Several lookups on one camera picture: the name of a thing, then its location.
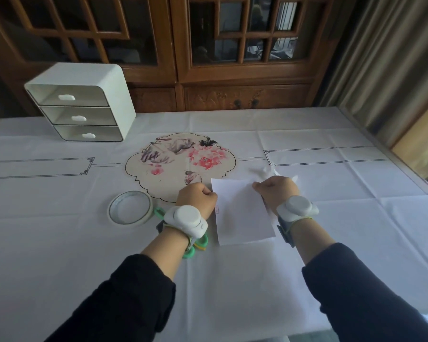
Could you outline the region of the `person's right hand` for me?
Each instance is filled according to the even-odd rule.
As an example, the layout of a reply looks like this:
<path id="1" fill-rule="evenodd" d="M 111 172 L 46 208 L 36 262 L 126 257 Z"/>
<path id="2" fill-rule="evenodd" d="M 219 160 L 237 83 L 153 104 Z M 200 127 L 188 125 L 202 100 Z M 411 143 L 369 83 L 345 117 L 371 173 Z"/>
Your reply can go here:
<path id="1" fill-rule="evenodd" d="M 289 177 L 274 176 L 264 181 L 272 183 L 272 198 L 269 201 L 264 201 L 264 203 L 276 216 L 278 215 L 278 206 L 291 196 L 300 195 L 298 186 Z"/>

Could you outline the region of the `white printed tablecloth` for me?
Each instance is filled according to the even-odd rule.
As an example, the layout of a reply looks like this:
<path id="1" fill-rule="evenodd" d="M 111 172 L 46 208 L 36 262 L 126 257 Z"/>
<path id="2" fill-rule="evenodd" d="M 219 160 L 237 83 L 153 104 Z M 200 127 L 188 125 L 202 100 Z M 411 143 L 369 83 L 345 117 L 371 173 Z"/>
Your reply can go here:
<path id="1" fill-rule="evenodd" d="M 390 289 L 428 313 L 428 184 L 338 108 L 139 114 L 125 141 L 61 139 L 42 117 L 0 119 L 0 342 L 42 342 L 129 255 L 159 217 L 121 226 L 120 194 L 142 190 L 126 162 L 156 138 L 209 137 L 236 162 L 226 179 L 261 181 L 268 160 L 297 177 L 315 220 Z M 173 311 L 157 341 L 243 342 L 329 329 L 302 260 L 274 237 L 209 244 L 184 259 Z"/>

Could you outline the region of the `person's left forearm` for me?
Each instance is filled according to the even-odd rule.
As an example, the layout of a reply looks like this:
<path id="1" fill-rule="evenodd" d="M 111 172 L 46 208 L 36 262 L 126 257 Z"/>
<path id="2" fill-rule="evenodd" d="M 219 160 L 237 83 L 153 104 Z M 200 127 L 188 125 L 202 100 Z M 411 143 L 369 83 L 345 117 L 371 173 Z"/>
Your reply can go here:
<path id="1" fill-rule="evenodd" d="M 153 342 L 173 309 L 189 238 L 172 227 L 128 256 L 44 342 Z"/>

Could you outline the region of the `person's right forearm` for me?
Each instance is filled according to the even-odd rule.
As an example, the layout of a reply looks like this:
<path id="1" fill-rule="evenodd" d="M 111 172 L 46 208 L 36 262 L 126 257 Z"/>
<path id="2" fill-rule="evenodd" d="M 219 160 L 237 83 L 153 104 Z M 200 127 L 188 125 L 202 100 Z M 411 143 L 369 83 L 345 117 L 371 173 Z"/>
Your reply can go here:
<path id="1" fill-rule="evenodd" d="M 428 342 L 428 322 L 313 219 L 289 230 L 302 275 L 340 342 Z"/>

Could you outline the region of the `clear adhesive tape roll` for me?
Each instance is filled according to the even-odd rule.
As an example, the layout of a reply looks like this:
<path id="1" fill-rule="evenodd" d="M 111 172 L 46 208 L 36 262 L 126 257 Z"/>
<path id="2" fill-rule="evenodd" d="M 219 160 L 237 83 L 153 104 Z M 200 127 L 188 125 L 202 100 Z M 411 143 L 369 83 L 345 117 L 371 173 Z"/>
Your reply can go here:
<path id="1" fill-rule="evenodd" d="M 114 224 L 132 227 L 146 223 L 154 214 L 150 195 L 138 190 L 124 192 L 109 204 L 107 216 Z"/>

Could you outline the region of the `person's left hand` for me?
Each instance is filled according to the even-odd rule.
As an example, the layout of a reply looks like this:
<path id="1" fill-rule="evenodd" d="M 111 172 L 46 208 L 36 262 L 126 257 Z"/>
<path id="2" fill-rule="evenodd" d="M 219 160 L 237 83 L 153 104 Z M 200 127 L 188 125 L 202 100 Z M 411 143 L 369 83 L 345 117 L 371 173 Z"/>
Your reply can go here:
<path id="1" fill-rule="evenodd" d="M 176 206 L 190 205 L 198 209 L 201 217 L 208 220 L 216 205 L 204 205 L 200 201 L 201 190 L 199 184 L 203 183 L 191 183 L 181 189 L 177 196 Z"/>

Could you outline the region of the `white wrist tracker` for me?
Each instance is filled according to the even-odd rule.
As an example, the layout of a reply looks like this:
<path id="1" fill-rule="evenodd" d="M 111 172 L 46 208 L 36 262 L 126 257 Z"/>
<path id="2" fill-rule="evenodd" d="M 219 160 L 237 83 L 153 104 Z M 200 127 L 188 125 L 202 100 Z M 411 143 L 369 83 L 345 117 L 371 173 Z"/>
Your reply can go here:
<path id="1" fill-rule="evenodd" d="M 186 251 L 189 251 L 206 234 L 208 223 L 196 207 L 183 205 L 171 207 L 164 215 L 162 226 L 184 233 L 189 241 Z"/>
<path id="2" fill-rule="evenodd" d="M 278 225 L 277 228 L 284 241 L 291 247 L 295 243 L 291 236 L 291 228 L 294 223 L 303 219 L 312 219 L 319 214 L 318 207 L 307 198 L 293 195 L 276 208 Z"/>

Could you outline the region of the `white left wrist tracker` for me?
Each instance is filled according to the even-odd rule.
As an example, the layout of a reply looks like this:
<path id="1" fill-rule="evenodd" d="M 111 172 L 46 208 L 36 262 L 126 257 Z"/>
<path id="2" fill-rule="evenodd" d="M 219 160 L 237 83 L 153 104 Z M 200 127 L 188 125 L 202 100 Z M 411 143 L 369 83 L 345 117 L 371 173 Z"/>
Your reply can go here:
<path id="1" fill-rule="evenodd" d="M 208 223 L 196 207 L 183 205 L 171 207 L 164 215 L 162 226 L 184 233 L 189 241 L 186 251 L 189 251 L 206 234 Z"/>

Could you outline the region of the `green handled scissors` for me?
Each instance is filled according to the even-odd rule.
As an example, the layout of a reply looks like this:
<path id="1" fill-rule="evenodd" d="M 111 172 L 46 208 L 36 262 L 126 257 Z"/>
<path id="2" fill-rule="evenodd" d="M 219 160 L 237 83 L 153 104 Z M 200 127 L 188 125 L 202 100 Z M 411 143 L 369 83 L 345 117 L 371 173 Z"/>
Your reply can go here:
<path id="1" fill-rule="evenodd" d="M 161 207 L 154 208 L 154 214 L 160 218 L 160 223 L 156 226 L 156 229 L 157 229 L 159 234 L 161 234 L 162 231 L 165 230 L 166 228 L 171 228 L 171 227 L 163 227 L 162 226 L 162 221 L 163 221 L 163 218 L 164 218 L 164 215 L 166 212 L 167 211 L 164 211 Z M 183 259 L 192 258 L 197 249 L 200 251 L 205 251 L 208 243 L 209 243 L 209 238 L 208 238 L 207 232 L 206 232 L 206 234 L 202 238 L 200 238 L 198 241 L 196 241 L 194 243 L 194 246 L 189 251 L 186 251 L 187 248 L 185 249 L 185 252 L 184 252 L 182 258 Z"/>

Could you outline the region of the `crumpled clear plastic scrap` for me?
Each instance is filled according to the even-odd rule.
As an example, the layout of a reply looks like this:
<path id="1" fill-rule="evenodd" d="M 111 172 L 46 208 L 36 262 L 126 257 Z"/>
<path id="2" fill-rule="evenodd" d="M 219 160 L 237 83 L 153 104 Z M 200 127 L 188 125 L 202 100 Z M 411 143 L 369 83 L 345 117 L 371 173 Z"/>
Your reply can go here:
<path id="1" fill-rule="evenodd" d="M 274 177 L 274 176 L 284 176 L 284 175 L 281 175 L 279 172 L 277 172 L 275 166 L 264 166 L 261 168 L 250 168 L 249 172 L 262 181 L 264 181 L 270 177 Z"/>

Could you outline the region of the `wooden lattice cabinet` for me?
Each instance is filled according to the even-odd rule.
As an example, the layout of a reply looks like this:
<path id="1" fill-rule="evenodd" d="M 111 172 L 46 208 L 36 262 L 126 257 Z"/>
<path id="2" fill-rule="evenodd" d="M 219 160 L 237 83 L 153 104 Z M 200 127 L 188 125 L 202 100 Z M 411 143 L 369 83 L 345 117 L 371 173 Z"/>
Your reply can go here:
<path id="1" fill-rule="evenodd" d="M 358 0 L 0 0 L 0 77 L 117 64 L 138 113 L 310 107 Z"/>

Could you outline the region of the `white right wrist tracker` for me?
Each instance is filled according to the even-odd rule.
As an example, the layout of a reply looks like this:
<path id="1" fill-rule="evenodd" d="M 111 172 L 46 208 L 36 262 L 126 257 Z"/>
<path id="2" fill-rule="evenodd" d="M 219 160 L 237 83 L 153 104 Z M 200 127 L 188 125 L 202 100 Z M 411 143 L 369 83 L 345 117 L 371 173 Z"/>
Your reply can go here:
<path id="1" fill-rule="evenodd" d="M 277 228 L 284 241 L 291 247 L 295 243 L 291 236 L 291 228 L 294 223 L 303 219 L 312 219 L 319 214 L 318 207 L 307 198 L 293 195 L 276 208 L 278 225 Z"/>

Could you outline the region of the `white three-drawer organizer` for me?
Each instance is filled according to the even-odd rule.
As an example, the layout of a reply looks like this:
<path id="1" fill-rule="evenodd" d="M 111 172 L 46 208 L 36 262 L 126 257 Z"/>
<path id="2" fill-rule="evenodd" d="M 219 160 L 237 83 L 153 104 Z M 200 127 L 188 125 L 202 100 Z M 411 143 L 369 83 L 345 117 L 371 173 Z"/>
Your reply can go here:
<path id="1" fill-rule="evenodd" d="M 24 88 L 65 141 L 122 142 L 136 118 L 117 64 L 59 62 Z"/>

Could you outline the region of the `white paper sheet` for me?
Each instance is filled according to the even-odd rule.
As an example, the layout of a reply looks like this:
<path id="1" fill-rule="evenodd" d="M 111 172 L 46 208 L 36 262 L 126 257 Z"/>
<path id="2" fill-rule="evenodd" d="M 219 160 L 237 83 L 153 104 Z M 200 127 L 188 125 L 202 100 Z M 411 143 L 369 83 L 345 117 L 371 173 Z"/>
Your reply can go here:
<path id="1" fill-rule="evenodd" d="M 271 239 L 276 236 L 263 199 L 248 180 L 211 179 L 217 194 L 215 218 L 220 246 Z"/>

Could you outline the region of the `beige curtain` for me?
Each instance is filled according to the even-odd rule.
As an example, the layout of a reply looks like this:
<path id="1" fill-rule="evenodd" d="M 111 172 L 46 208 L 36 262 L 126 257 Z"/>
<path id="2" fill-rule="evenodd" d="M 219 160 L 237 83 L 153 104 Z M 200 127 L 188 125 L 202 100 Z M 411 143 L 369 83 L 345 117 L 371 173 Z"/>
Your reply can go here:
<path id="1" fill-rule="evenodd" d="M 392 147 L 428 108 L 428 0 L 361 0 L 316 103 Z"/>

